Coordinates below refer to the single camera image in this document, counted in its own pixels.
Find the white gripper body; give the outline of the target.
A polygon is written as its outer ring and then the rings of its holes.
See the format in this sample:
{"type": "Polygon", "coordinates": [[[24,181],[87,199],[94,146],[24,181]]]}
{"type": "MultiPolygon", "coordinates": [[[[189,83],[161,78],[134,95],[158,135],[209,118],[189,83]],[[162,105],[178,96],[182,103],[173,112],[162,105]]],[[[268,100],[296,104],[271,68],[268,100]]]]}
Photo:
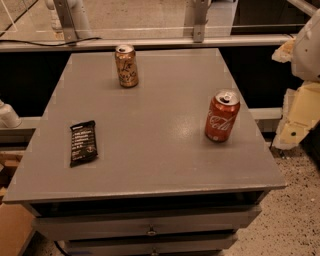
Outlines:
{"type": "Polygon", "coordinates": [[[294,76],[320,82],[320,9],[298,33],[291,61],[294,76]]]}

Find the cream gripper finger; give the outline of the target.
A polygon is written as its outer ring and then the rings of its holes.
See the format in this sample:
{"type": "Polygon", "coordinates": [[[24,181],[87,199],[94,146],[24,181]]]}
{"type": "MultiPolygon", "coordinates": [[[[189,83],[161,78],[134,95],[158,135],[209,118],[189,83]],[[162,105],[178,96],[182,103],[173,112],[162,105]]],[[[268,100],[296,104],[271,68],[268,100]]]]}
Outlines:
{"type": "Polygon", "coordinates": [[[291,38],[290,40],[282,44],[278,49],[274,51],[274,53],[272,54],[272,59],[279,63],[290,62],[293,56],[295,41],[295,38],[291,38]]]}
{"type": "Polygon", "coordinates": [[[272,145],[280,150],[298,146],[319,121],[320,83],[304,82],[297,90],[288,89],[272,145]]]}

